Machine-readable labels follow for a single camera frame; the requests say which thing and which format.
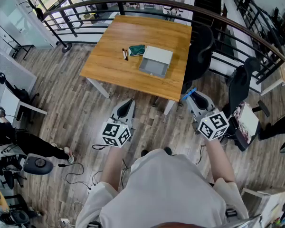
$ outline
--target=staircase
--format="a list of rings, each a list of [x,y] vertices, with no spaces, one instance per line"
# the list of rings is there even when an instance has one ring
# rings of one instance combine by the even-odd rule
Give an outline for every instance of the staircase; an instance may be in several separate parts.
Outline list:
[[[220,15],[221,11],[221,0],[195,0],[195,6],[215,12]],[[213,19],[210,16],[204,15],[204,14],[199,14],[199,13],[194,13],[193,14],[193,20],[216,27],[216,24],[213,24]],[[196,27],[199,27],[200,25],[198,24],[192,24],[192,35],[191,39],[194,40],[195,34],[196,34]]]

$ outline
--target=black stand base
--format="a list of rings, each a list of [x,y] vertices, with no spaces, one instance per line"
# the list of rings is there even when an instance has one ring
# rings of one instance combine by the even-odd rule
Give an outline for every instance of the black stand base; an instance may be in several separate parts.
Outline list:
[[[67,43],[66,44],[67,48],[62,48],[62,53],[66,53],[72,48],[72,43]]]

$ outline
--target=wooden floor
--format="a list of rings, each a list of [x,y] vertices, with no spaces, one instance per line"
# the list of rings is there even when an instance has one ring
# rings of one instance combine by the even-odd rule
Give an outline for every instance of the wooden floor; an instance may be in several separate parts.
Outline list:
[[[185,154],[196,163],[200,158],[200,136],[196,136],[191,126],[192,116],[186,104],[183,107],[175,104],[165,116],[166,104],[161,99],[157,108],[151,107],[154,96],[140,93],[116,85],[103,84],[111,98],[103,97],[85,78],[79,76],[80,69],[93,50],[93,45],[74,44],[66,54],[62,54],[61,46],[52,50],[31,49],[26,61],[18,55],[17,61],[37,76],[32,93],[39,92],[35,106],[48,111],[48,115],[34,114],[34,124],[28,126],[31,133],[40,138],[55,142],[59,146],[68,146],[82,163],[85,172],[81,176],[69,177],[70,181],[86,181],[92,183],[92,176],[102,170],[108,148],[96,151],[91,148],[93,143],[100,143],[99,127],[109,117],[114,106],[127,98],[136,100],[136,115],[133,127],[136,129],[131,144],[127,149],[125,161],[130,166],[143,149],[153,150],[169,146],[174,154]],[[227,87],[224,78],[207,72],[203,78],[194,81],[199,91],[210,96],[215,105],[221,109],[228,101]],[[274,123],[284,115],[285,87],[277,87],[267,95],[260,97],[250,92],[247,102],[256,106],[262,99],[268,106],[271,116],[266,118],[262,112],[257,113],[262,125]],[[271,186],[285,186],[285,154],[279,149],[285,141],[285,135],[259,142],[241,152],[233,142],[226,146],[226,153],[236,173],[239,188],[248,187],[253,190]],[[62,163],[51,158],[55,164]],[[202,160],[197,166],[202,174],[211,181],[209,159],[205,149]],[[55,167],[49,175],[26,175],[24,188],[17,188],[29,205],[48,215],[48,223],[59,227],[57,220],[69,218],[75,223],[73,211],[74,201],[85,202],[87,188],[81,184],[69,185],[65,175],[69,172],[80,172],[77,165]],[[81,210],[80,203],[75,204],[77,213]],[[34,221],[36,227],[48,227],[46,216]]]

